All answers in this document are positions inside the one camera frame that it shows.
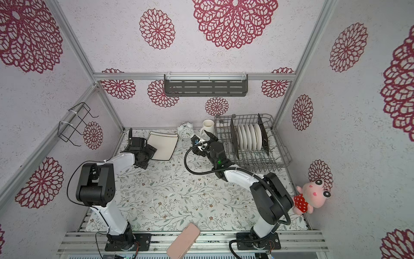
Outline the white round plate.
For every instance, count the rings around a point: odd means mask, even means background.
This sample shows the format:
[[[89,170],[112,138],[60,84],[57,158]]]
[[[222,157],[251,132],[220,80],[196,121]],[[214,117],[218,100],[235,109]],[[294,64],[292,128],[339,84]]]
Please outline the white round plate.
[[[252,150],[257,150],[257,136],[256,131],[254,129],[254,126],[252,124],[249,125],[250,135],[251,135],[251,141],[252,141]]]
[[[247,139],[247,141],[246,141],[247,150],[252,151],[253,143],[252,143],[252,137],[251,137],[251,131],[250,131],[249,125],[245,125],[244,128],[245,128],[246,139]]]
[[[244,151],[244,148],[243,148],[244,139],[243,139],[243,135],[242,135],[241,128],[239,125],[236,126],[236,131],[237,131],[237,137],[238,137],[239,150]]]
[[[263,144],[262,131],[261,131],[259,124],[255,124],[254,129],[256,131],[256,136],[257,136],[257,150],[260,151],[262,149],[262,144]]]
[[[243,140],[243,150],[247,151],[248,150],[248,138],[247,138],[247,134],[246,134],[244,125],[240,125],[240,130],[241,130],[241,133],[242,133],[241,137],[242,137],[242,140]]]

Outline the black square plate glossy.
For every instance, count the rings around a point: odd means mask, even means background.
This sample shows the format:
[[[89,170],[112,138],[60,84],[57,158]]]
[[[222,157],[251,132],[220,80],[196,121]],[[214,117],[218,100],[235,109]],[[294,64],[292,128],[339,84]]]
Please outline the black square plate glossy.
[[[258,114],[258,125],[260,128],[260,136],[261,136],[260,143],[265,153],[267,154],[267,156],[269,156],[270,151],[269,151],[268,136],[267,136],[267,132],[266,132],[266,129],[265,129],[265,126],[263,124],[262,117],[260,114]]]

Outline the grey wall shelf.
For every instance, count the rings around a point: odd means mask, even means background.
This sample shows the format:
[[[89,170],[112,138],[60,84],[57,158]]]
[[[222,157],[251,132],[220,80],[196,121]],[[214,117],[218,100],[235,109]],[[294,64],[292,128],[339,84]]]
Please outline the grey wall shelf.
[[[177,76],[165,74],[163,85],[168,97],[245,97],[249,77],[235,76]]]

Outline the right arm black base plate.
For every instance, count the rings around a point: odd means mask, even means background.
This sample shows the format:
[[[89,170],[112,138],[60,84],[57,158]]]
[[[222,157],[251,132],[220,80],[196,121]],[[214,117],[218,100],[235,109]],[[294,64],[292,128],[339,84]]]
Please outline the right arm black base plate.
[[[270,232],[264,237],[252,233],[237,233],[238,250],[280,250],[281,243],[278,234]]]

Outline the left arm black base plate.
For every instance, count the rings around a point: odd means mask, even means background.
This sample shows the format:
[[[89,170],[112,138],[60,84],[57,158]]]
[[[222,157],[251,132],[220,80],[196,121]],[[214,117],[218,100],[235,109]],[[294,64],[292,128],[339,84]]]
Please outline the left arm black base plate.
[[[151,234],[107,235],[105,251],[148,251]]]

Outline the pink pig plush toy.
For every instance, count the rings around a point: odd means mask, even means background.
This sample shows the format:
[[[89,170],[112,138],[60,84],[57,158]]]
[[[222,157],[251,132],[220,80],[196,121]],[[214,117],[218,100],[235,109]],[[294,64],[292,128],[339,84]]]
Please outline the pink pig plush toy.
[[[331,192],[325,189],[323,179],[306,183],[302,187],[296,186],[296,190],[299,194],[293,198],[293,212],[299,216],[313,213],[315,208],[322,207],[326,200],[332,196]]]

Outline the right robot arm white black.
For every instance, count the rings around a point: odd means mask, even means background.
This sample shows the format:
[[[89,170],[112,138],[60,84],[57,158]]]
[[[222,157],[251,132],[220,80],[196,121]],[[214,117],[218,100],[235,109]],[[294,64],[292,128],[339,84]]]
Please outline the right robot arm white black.
[[[276,174],[263,175],[239,167],[226,156],[223,143],[214,134],[208,132],[207,135],[209,140],[195,134],[190,138],[192,147],[184,155],[186,170],[194,175],[215,174],[219,179],[234,183],[251,193],[259,213],[250,234],[254,242],[268,238],[281,225],[291,225],[289,211],[293,208],[294,202]],[[212,164],[212,169],[204,172],[190,169],[187,157],[191,152],[207,158]]]

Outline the white twin bell alarm clock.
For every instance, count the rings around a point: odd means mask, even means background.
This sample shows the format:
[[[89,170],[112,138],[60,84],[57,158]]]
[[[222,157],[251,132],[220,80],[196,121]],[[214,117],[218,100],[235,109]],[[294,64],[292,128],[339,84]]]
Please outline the white twin bell alarm clock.
[[[177,134],[183,140],[190,140],[194,136],[194,126],[190,122],[183,122],[177,127]]]

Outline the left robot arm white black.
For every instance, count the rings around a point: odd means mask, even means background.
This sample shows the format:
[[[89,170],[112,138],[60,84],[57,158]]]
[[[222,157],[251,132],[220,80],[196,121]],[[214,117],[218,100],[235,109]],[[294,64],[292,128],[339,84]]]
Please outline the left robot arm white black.
[[[148,161],[146,154],[134,148],[103,162],[88,161],[80,168],[75,196],[81,205],[91,208],[106,224],[106,251],[149,250],[152,236],[133,234],[130,222],[123,217],[114,201],[115,173]]]

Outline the pink phone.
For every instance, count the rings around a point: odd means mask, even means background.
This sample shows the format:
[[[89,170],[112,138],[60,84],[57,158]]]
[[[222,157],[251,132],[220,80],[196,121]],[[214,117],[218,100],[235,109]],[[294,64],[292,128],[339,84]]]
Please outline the pink phone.
[[[190,223],[167,249],[167,255],[171,259],[184,258],[200,233],[199,228],[193,223]]]

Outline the white ceramic mug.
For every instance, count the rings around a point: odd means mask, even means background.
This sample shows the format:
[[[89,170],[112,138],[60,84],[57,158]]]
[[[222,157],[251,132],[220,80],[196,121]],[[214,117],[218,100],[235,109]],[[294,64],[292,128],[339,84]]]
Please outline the white ceramic mug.
[[[215,134],[215,123],[211,119],[204,120],[202,128],[200,129],[200,135],[207,135],[207,132]]]

